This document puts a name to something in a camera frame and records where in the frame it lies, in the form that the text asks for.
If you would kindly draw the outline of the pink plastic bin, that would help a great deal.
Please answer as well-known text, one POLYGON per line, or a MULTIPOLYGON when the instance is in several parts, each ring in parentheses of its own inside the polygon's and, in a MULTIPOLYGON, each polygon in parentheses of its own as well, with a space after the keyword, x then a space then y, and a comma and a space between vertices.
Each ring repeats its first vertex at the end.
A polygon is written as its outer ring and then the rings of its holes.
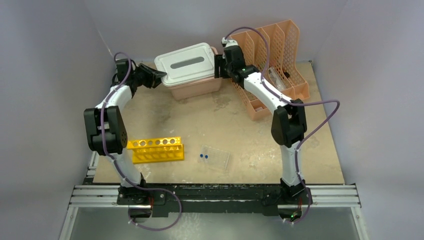
MULTIPOLYGON (((216 49, 211 47, 214 55, 217 54, 216 49)), ((176 100, 187 99, 199 95, 204 95, 219 91, 222 86, 222 78, 214 78, 214 75, 204 79, 199 79, 191 83, 181 84, 174 87, 167 87, 176 100)))

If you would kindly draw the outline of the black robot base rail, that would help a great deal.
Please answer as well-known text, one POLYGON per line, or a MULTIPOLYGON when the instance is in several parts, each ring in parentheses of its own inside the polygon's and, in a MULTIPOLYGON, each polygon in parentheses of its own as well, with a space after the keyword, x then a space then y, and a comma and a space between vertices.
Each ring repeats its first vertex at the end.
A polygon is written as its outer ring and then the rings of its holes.
POLYGON ((145 206, 152 217, 170 213, 262 214, 295 220, 312 203, 303 186, 293 195, 281 183, 147 183, 118 188, 118 205, 145 206))

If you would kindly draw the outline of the yellow test tube rack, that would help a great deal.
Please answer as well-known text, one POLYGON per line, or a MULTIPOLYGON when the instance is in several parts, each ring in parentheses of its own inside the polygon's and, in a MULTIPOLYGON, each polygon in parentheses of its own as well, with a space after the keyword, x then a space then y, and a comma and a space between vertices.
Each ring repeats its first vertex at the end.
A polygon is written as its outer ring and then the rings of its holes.
POLYGON ((183 161, 184 144, 180 136, 131 140, 127 149, 132 151, 133 164, 183 161))

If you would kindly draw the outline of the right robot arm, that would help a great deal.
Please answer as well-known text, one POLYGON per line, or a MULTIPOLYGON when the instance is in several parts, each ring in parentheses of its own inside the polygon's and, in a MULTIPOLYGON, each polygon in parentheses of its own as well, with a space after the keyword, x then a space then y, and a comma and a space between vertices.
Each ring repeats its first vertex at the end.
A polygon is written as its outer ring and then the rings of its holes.
POLYGON ((236 43, 227 43, 223 53, 214 58, 215 76, 230 78, 242 89, 260 100, 272 113, 271 135, 280 146, 282 158, 281 193, 288 204, 300 198, 306 185, 302 175, 300 144, 305 137, 307 121, 300 99, 292 100, 271 85, 254 66, 247 65, 243 51, 236 43))

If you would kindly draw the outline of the white plastic bin lid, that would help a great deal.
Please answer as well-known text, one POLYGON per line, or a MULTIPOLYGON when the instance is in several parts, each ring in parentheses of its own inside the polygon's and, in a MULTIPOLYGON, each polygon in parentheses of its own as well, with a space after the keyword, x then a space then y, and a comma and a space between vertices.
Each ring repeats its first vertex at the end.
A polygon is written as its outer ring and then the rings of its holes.
POLYGON ((166 87, 175 87, 212 77, 215 71, 215 53, 205 42, 157 56, 156 69, 165 72, 161 78, 166 87))

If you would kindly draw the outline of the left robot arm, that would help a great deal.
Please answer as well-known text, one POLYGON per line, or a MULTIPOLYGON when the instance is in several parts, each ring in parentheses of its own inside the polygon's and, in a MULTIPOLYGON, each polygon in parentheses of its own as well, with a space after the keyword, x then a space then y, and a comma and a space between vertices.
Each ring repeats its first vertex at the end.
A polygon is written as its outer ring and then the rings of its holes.
POLYGON ((148 201, 151 192, 127 152, 129 140, 121 109, 139 87, 154 89, 167 73, 143 63, 136 64, 131 59, 118 59, 115 66, 116 72, 106 97, 97 106, 83 112, 87 143, 92 151, 105 156, 113 165, 120 178, 119 195, 142 205, 148 201))

